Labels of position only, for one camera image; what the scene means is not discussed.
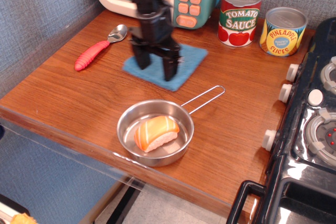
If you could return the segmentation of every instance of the wooden countertop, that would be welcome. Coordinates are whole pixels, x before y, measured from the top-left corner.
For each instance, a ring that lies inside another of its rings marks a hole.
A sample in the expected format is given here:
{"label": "wooden countertop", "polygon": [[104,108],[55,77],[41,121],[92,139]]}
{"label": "wooden countertop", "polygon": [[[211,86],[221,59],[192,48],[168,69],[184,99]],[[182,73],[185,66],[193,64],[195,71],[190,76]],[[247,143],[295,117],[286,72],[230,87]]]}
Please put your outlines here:
{"label": "wooden countertop", "polygon": [[[106,10],[0,100],[0,117],[227,216],[241,182],[265,183],[264,133],[280,125],[286,105],[279,91],[288,83],[289,65],[302,62],[314,31],[306,30],[298,53],[279,58],[259,46],[263,20],[252,44],[233,48],[218,40],[218,19],[215,10],[200,29],[174,29],[178,43],[205,48],[208,55],[171,92],[122,70],[133,55],[130,36],[111,44],[85,70],[74,70],[78,56],[106,40],[113,27],[139,25]],[[128,107],[148,99],[183,104],[218,84],[226,93],[192,114],[194,136],[181,159],[158,168],[131,162],[116,133]]]}

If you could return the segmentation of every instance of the metal pan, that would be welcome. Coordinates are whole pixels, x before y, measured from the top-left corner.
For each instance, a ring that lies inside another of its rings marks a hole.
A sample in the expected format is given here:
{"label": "metal pan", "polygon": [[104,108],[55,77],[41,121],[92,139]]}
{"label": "metal pan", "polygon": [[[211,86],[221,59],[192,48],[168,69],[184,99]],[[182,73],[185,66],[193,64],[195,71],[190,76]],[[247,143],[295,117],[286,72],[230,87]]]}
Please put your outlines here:
{"label": "metal pan", "polygon": [[[221,88],[223,91],[207,102],[203,103],[198,108],[194,109],[192,112],[188,113],[183,108],[184,105],[194,101],[200,96],[216,88]],[[129,107],[119,118],[117,125],[117,135],[119,141],[122,146],[130,153],[133,160],[140,164],[151,167],[171,164],[184,155],[191,138],[193,137],[194,123],[190,115],[224,93],[224,87],[214,86],[182,105],[159,99],[139,102]],[[167,115],[172,120],[174,120],[179,125],[180,132],[178,133],[176,139],[146,153],[139,149],[135,144],[135,131],[142,123],[159,115]]]}

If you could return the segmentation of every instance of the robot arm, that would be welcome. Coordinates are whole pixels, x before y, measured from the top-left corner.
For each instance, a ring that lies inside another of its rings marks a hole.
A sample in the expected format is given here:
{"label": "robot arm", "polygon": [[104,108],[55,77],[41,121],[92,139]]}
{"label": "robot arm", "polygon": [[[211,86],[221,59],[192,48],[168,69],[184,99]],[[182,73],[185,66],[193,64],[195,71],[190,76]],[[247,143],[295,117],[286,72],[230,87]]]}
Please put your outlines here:
{"label": "robot arm", "polygon": [[177,73],[180,46],[171,37],[173,31],[170,4],[165,0],[132,0],[137,6],[140,27],[130,27],[131,45],[141,69],[150,65],[150,53],[163,60],[165,80]]}

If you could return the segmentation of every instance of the salmon sushi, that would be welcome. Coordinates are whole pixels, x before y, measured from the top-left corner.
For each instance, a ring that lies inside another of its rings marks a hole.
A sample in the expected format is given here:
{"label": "salmon sushi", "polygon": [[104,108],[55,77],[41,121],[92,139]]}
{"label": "salmon sushi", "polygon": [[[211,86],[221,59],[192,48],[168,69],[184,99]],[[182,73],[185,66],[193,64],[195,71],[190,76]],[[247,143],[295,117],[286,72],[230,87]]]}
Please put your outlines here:
{"label": "salmon sushi", "polygon": [[160,115],[141,124],[134,134],[134,140],[147,153],[176,139],[179,131],[180,128],[174,120]]}

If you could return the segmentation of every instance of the pineapple illustration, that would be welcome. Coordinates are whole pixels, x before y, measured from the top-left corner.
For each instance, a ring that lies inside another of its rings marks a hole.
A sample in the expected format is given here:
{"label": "pineapple illustration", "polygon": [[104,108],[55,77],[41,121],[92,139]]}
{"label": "pineapple illustration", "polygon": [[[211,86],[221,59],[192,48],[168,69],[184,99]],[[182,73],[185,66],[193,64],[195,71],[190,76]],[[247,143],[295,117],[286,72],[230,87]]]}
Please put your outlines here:
{"label": "pineapple illustration", "polygon": [[267,35],[273,30],[275,29],[270,23],[266,22],[265,21],[265,24],[264,24],[264,28],[263,28],[263,31],[262,31],[262,35],[261,35],[261,38],[260,38],[260,47],[262,48],[262,50],[264,50],[265,52],[268,51],[267,49]]}
{"label": "pineapple illustration", "polygon": [[297,50],[298,50],[298,48],[299,48],[299,46],[300,46],[300,43],[301,43],[301,40],[302,40],[302,37],[303,37],[303,32],[304,32],[304,28],[302,28],[302,29],[299,29],[298,31],[297,31],[297,34],[298,34],[298,41],[296,42],[296,44],[295,44],[295,46],[293,47],[293,49],[289,52],[289,54],[288,55],[292,55],[292,54],[294,54]]}

